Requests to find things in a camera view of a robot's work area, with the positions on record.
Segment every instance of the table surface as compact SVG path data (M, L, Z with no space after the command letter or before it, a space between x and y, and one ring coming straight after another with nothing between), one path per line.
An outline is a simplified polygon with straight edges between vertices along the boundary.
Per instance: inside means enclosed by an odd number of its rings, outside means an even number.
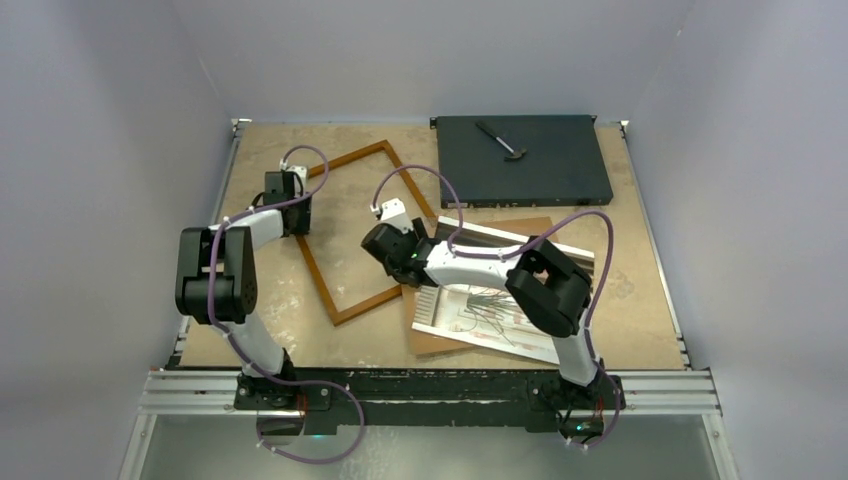
M615 227L615 252L607 286L593 321L598 352L612 369L682 369L683 362L668 302L633 181L627 146L616 127L596 129L615 198L601 207ZM241 144L227 185L223 215L250 204L263 189L264 172L278 168L280 157L298 144L314 145L332 159L363 146L388 140L405 164L437 167L436 132L427 126L251 124ZM309 151L292 155L291 163L313 166L320 159ZM393 285L382 268L359 246L374 225L368 209L374 188L391 171L385 154L375 154L334 170L312 204L312 231L307 239L339 309L352 306ZM410 172L430 206L439 206L438 180L423 171ZM308 182L307 189L317 185ZM395 176L381 201L398 197L410 215L421 215L412 195ZM575 207L471 209L468 221L479 223L549 216L554 222ZM597 217L584 217L558 232L559 241L595 252L603 267L607 235ZM274 339L297 366L379 366L422 368L539 368L539 362L482 348L416 356L407 346L403 301L398 298L334 327L312 283L306 263L292 238L256 252L259 279L257 310ZM190 326L180 360L183 366L237 366L238 360L211 327Z

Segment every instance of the hammer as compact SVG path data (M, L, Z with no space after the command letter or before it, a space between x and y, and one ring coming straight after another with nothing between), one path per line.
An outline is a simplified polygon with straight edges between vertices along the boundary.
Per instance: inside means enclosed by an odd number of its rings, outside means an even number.
M511 154L511 155L504 157L504 160L506 160L507 162L513 162L515 160L519 160L521 157L524 156L525 153L527 153L526 148L519 148L518 150L515 150L514 148L510 147L509 144L506 143L504 141L504 139L501 138L501 136L498 135L492 129L492 127L490 127L488 124L486 124L486 122L479 121L479 122L474 123L474 125L477 125L477 128L479 128L480 130L483 130L486 133L486 135L494 138L498 143L500 143Z

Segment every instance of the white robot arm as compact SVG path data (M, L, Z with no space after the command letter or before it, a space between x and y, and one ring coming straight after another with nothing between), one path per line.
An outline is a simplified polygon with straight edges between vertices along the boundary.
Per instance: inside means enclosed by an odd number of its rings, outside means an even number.
M527 318L552 337L563 380L579 387L598 380L600 358L585 328L591 279L552 243L511 258L504 257L520 246L462 247L455 255L447 242L429 238L400 200L383 203L375 213L379 223L362 247L388 275L413 287L464 284L508 291Z

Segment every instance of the metal frame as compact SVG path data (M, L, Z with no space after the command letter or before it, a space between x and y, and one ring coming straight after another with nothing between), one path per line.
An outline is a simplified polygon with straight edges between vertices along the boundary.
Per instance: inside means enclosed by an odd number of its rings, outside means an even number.
M235 154L241 142L241 135L250 120L234 121L233 146L230 150L227 173L224 176L215 212L210 223L218 217L223 200L223 193L229 181ZM730 451L729 442L722 421L721 405L713 383L712 374L708 370L693 371L689 367L689 357L677 315L666 283L665 273L656 249L654 235L651 230L642 201L641 191L633 180L639 194L639 203L645 217L648 236L659 269L663 290L668 301L668 308L678 336L681 355L687 370L683 371L612 371L621 376L622 386L628 395L628 407L621 415L700 415L707 432L710 452L715 462L716 471L721 480L737 480L738 471ZM174 355L182 353L182 347L188 332L188 318L183 323L178 334ZM232 401L235 398L236 376L238 370L158 370L148 374L142 394L138 416L130 437L129 446L119 478L134 480L141 476L144 461L150 446L150 440L156 428L159 415L239 415L257 416L258 412L235 410ZM277 415L281 417L297 416L296 411L262 412L263 416Z

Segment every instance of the white enclosure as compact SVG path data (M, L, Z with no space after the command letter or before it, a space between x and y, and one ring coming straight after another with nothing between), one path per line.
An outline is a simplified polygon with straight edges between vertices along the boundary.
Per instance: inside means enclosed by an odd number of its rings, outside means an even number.
M742 477L844 476L846 18L837 0L0 1L3 477L117 475L230 118L495 113L630 120Z

